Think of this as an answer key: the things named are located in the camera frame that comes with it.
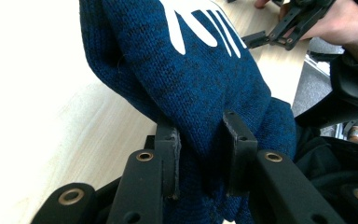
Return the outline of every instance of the white print on glove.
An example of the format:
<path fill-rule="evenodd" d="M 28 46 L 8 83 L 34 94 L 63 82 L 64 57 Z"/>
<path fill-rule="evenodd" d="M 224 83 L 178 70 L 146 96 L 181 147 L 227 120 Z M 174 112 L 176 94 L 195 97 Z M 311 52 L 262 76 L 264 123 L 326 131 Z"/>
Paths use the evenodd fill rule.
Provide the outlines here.
<path fill-rule="evenodd" d="M 161 4 L 164 6 L 165 9 L 165 16 L 167 17 L 168 29 L 170 31 L 170 39 L 175 47 L 175 49 L 185 55 L 185 43 L 183 41 L 182 32 L 179 26 L 179 20 L 176 17 L 176 13 L 181 15 L 183 20 L 187 23 L 188 27 L 201 39 L 205 44 L 216 47 L 217 41 L 211 35 L 211 33 L 205 29 L 205 27 L 191 14 L 194 11 L 201 11 L 213 24 L 214 28 L 219 32 L 220 36 L 225 43 L 227 52 L 229 56 L 231 56 L 231 50 L 227 44 L 226 39 L 223 37 L 221 30 L 218 28 L 214 20 L 212 19 L 211 15 L 207 12 L 210 10 L 212 14 L 216 17 L 219 21 L 220 25 L 223 27 L 223 31 L 226 34 L 228 43 L 234 49 L 235 54 L 238 58 L 241 57 L 241 53 L 235 44 L 234 40 L 232 39 L 231 34 L 229 33 L 227 27 L 222 21 L 223 19 L 226 23 L 230 26 L 231 30 L 234 31 L 237 38 L 240 40 L 240 43 L 244 48 L 246 48 L 245 44 L 242 42 L 241 38 L 238 36 L 237 32 L 235 31 L 234 27 L 232 26 L 231 22 L 229 22 L 226 15 L 222 12 L 219 6 L 215 3 L 211 2 L 210 0 L 159 0 Z"/>

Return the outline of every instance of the blue knitted glove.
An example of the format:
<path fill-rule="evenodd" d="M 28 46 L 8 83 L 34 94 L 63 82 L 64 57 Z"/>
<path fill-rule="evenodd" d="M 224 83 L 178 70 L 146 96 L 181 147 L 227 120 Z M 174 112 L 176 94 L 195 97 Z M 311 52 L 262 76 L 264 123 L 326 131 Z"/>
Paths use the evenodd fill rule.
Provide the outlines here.
<path fill-rule="evenodd" d="M 96 76 L 152 120 L 165 114 L 188 142 L 164 223 L 252 222 L 247 199 L 226 196 L 223 112 L 238 113 L 261 148 L 291 156 L 295 123 L 222 10 L 209 0 L 80 0 L 80 20 Z"/>

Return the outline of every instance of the black fabric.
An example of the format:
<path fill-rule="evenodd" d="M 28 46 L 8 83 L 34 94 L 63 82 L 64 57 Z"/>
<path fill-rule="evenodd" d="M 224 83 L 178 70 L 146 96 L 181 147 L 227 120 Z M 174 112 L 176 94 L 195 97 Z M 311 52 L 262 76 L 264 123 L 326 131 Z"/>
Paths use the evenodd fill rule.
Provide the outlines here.
<path fill-rule="evenodd" d="M 358 144 L 297 129 L 295 163 L 347 223 L 358 223 Z"/>

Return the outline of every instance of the black bracket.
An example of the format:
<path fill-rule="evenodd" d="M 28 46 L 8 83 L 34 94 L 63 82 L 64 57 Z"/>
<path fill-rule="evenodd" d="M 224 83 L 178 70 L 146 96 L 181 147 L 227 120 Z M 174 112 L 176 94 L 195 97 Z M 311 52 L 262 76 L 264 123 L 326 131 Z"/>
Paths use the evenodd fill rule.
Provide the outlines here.
<path fill-rule="evenodd" d="M 223 122 L 227 194 L 249 194 L 255 223 L 344 223 L 289 158 L 257 149 L 239 115 L 225 111 Z M 55 190 L 32 223 L 162 223 L 164 198 L 179 197 L 180 147 L 179 132 L 160 119 L 156 136 L 147 136 L 145 149 L 129 156 L 121 178 L 97 191 L 82 183 Z"/>
<path fill-rule="evenodd" d="M 245 45 L 254 49 L 266 44 L 277 45 L 291 50 L 316 22 L 323 18 L 336 0 L 293 0 L 289 3 L 288 13 L 275 28 L 266 35 L 259 32 L 242 38 Z"/>

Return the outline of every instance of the finger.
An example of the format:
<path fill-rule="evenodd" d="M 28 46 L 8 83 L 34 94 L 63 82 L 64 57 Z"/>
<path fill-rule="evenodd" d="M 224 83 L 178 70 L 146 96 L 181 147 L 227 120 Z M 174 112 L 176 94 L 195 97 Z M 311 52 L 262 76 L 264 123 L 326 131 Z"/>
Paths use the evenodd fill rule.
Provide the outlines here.
<path fill-rule="evenodd" d="M 288 3 L 283 4 L 279 12 L 279 20 L 281 20 L 289 12 L 289 10 L 290 10 L 290 5 Z"/>
<path fill-rule="evenodd" d="M 267 2 L 269 2 L 269 0 L 256 0 L 255 1 L 255 7 L 263 8 L 266 5 Z"/>

